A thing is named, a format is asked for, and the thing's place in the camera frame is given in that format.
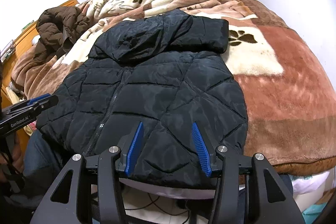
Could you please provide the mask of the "black puffer jacket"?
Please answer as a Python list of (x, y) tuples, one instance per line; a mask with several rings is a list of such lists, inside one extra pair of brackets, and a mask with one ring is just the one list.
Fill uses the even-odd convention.
[(198, 161), (193, 123), (238, 153), (248, 128), (243, 91), (222, 59), (228, 37), (226, 20), (179, 9), (120, 22), (56, 89), (59, 102), (38, 116), (37, 129), (61, 153), (93, 156), (142, 123), (132, 180), (212, 189), (215, 182)]

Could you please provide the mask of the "blue jeans leg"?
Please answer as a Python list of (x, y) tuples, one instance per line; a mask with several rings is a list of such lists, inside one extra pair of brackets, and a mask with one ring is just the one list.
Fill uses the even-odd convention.
[(62, 170), (63, 161), (61, 147), (46, 134), (35, 130), (26, 148), (23, 174), (35, 185), (48, 189)]

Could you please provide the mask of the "brown puffer jacket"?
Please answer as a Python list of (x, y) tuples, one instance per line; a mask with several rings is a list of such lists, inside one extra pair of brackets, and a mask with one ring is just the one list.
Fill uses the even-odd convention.
[(90, 19), (76, 6), (58, 6), (45, 10), (37, 20), (39, 40), (34, 61), (46, 63), (52, 57), (68, 53), (91, 26)]

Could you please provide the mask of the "brown paw-print fleece blanket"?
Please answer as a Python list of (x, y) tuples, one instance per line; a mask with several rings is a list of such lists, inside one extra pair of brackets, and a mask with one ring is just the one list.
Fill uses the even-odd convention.
[(282, 173), (307, 176), (335, 167), (335, 90), (300, 36), (257, 0), (89, 0), (79, 5), (91, 28), (69, 53), (34, 61), (19, 55), (9, 83), (27, 97), (53, 92), (88, 57), (95, 40), (123, 20), (173, 9), (229, 23), (223, 59), (240, 84), (249, 116), (244, 152), (263, 153)]

